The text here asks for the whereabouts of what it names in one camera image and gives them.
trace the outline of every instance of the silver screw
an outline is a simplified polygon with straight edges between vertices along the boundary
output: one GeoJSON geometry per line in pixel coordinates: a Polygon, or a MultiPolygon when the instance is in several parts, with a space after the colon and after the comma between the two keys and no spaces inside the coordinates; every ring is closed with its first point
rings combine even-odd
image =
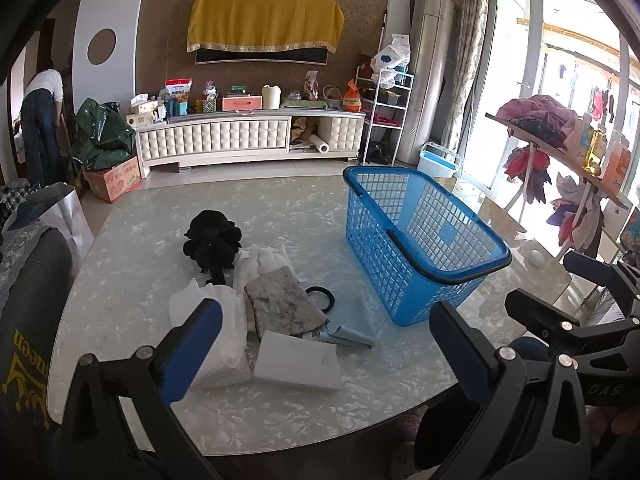
{"type": "Polygon", "coordinates": [[[88,366],[94,362],[93,354],[84,354],[81,358],[78,359],[78,364],[80,366],[88,366]]]}
{"type": "Polygon", "coordinates": [[[152,346],[141,346],[136,350],[136,357],[138,359],[149,359],[154,354],[154,348],[152,346]]]}
{"type": "Polygon", "coordinates": [[[498,355],[505,361],[513,361],[516,358],[516,351],[508,346],[503,346],[498,350],[498,355]]]}
{"type": "Polygon", "coordinates": [[[572,360],[567,354],[560,354],[558,356],[558,362],[565,368],[574,365],[574,360],[572,360]]]}

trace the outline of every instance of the black stuffed animal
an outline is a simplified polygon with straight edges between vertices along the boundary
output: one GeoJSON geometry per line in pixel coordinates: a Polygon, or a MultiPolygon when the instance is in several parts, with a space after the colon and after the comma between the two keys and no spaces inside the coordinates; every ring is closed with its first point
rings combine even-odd
{"type": "Polygon", "coordinates": [[[182,251],[195,260],[202,272],[210,272],[207,283],[225,285],[223,269],[233,269],[242,231],[220,211],[205,210],[191,221],[182,251]]]}

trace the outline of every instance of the pink drawer box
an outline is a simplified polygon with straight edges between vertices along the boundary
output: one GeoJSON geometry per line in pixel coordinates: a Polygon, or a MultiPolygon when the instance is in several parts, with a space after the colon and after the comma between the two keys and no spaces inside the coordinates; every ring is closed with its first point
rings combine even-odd
{"type": "Polygon", "coordinates": [[[222,98],[223,112],[240,112],[242,110],[260,110],[262,108],[261,95],[245,95],[222,98]]]}

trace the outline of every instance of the white tufted cabinet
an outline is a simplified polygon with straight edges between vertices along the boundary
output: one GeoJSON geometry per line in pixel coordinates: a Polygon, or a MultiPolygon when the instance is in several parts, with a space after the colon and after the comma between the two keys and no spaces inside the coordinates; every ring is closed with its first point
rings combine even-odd
{"type": "Polygon", "coordinates": [[[354,158],[358,155],[364,114],[332,110],[256,110],[249,116],[235,113],[199,114],[173,118],[172,124],[138,128],[136,147],[140,174],[150,168],[178,163],[179,167],[286,160],[296,158],[354,158]],[[320,116],[318,136],[329,153],[289,152],[294,117],[320,116]]]}

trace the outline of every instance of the yellow cloth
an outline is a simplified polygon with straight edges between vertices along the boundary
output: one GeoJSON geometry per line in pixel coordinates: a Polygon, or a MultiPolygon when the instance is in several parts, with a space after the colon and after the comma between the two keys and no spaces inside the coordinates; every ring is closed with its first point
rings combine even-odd
{"type": "Polygon", "coordinates": [[[338,47],[344,15],[333,0],[196,0],[187,52],[282,52],[338,47]]]}

